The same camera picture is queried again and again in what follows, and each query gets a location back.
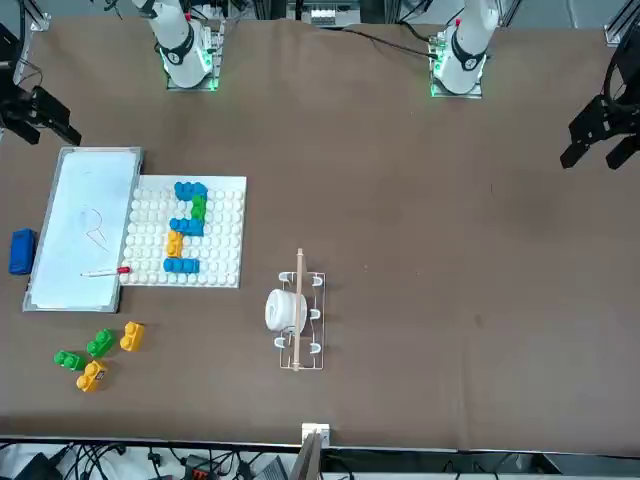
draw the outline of red marker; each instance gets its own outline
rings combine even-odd
[[[99,270],[96,272],[81,273],[83,277],[107,277],[109,275],[120,275],[121,273],[131,273],[131,267],[118,267],[114,270]]]

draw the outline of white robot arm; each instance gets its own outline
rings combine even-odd
[[[463,95],[475,86],[498,19],[496,0],[466,0],[459,25],[447,28],[447,47],[435,76],[451,93]]]
[[[198,85],[213,69],[211,33],[197,20],[184,16],[180,0],[132,0],[158,40],[165,69],[182,88]]]

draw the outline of white tape roll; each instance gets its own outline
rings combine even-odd
[[[296,294],[284,290],[273,290],[267,298],[264,309],[264,319],[267,328],[274,332],[292,330],[295,328],[295,301]],[[304,330],[307,322],[307,299],[300,297],[300,331]]]

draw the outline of yellow building block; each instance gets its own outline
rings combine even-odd
[[[174,258],[180,258],[182,256],[182,234],[175,230],[169,230],[167,256]]]
[[[76,386],[83,392],[93,392],[97,390],[105,373],[107,373],[107,367],[104,363],[94,360],[84,368],[84,375],[78,377]]]
[[[124,327],[124,337],[120,340],[120,346],[128,352],[137,352],[144,333],[144,325],[129,322]]]

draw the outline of white pegboard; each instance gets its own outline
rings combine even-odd
[[[167,235],[172,218],[191,218],[191,202],[178,201],[176,182],[207,187],[204,236],[185,236],[182,258],[200,261],[198,274],[165,273]],[[122,285],[238,288],[242,259],[246,177],[141,175],[133,193],[122,266]]]

